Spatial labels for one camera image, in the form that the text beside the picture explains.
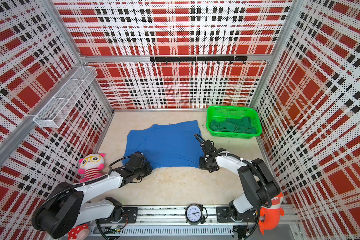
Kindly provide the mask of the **blue tank top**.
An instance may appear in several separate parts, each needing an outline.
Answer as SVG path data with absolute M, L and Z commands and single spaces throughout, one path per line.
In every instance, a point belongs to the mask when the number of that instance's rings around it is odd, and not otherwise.
M 194 134 L 201 134 L 198 121 L 188 121 L 173 125 L 156 125 L 127 136 L 124 156 L 142 153 L 151 166 L 156 168 L 199 167 L 203 151 Z

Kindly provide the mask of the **green tank top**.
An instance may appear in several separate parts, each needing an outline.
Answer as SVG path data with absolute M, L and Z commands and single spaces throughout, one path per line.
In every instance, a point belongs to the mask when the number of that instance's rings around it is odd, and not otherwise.
M 210 129 L 215 132 L 229 132 L 251 135 L 257 133 L 257 130 L 252 126 L 252 121 L 249 117 L 243 117 L 241 119 L 227 118 L 223 122 L 217 122 L 213 120 L 210 123 Z

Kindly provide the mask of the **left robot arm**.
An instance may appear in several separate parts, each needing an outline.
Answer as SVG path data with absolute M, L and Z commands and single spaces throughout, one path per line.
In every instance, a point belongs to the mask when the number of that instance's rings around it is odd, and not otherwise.
M 112 197 L 94 202 L 94 198 L 127 184 L 140 183 L 153 171 L 151 163 L 140 152 L 126 157 L 127 163 L 113 168 L 105 175 L 71 185 L 60 183 L 48 198 L 35 210 L 32 226 L 35 230 L 47 232 L 58 239 L 71 229 L 91 221 L 112 218 L 119 221 L 124 217 L 123 205 Z

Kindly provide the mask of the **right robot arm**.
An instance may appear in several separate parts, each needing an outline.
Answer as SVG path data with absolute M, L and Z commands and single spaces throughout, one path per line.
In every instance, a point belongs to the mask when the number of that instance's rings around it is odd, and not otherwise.
M 225 149 L 217 149 L 213 142 L 203 138 L 199 143 L 204 154 L 200 157 L 200 169 L 212 173 L 224 168 L 239 176 L 244 193 L 229 203 L 228 216 L 233 221 L 242 221 L 250 212 L 272 207 L 272 199 L 281 189 L 263 160 L 250 162 Z

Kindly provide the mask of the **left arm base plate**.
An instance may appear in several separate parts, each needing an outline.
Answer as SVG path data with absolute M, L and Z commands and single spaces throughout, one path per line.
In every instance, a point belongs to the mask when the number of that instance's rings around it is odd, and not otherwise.
M 100 224 L 134 224 L 138 215 L 138 208 L 135 207 L 117 207 L 114 208 L 107 218 L 100 218 Z

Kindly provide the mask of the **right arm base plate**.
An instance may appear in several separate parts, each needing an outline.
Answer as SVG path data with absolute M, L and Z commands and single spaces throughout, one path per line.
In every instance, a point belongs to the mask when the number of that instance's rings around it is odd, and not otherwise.
M 219 223 L 254 223 L 257 214 L 254 211 L 239 213 L 234 207 L 216 207 L 217 220 Z

